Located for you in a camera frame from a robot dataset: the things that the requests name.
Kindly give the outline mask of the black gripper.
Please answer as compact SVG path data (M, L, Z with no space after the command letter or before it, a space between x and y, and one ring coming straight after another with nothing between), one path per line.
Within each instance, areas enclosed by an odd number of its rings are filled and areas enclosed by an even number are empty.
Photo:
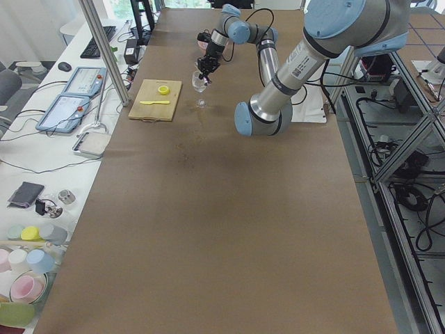
M213 56L206 55L197 59L197 68L200 71L200 77L208 77L219 68L219 61Z

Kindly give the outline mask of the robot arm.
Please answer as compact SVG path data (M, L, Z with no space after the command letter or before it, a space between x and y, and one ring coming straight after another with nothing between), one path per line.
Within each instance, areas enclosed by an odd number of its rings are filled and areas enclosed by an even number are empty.
M326 60L347 47L356 57L397 51L407 42L409 1L311 1L303 39L265 88L236 106L236 130L244 136L272 136L291 122L294 96Z
M234 55L235 45L250 43L258 45L264 40L276 41L277 34L272 28L274 14L268 26L253 24L241 18L241 10L231 3L222 5L220 18L216 27L209 31L198 33L197 40L207 44L205 53L197 59L198 78L210 84L209 75L214 73L220 62L230 62Z

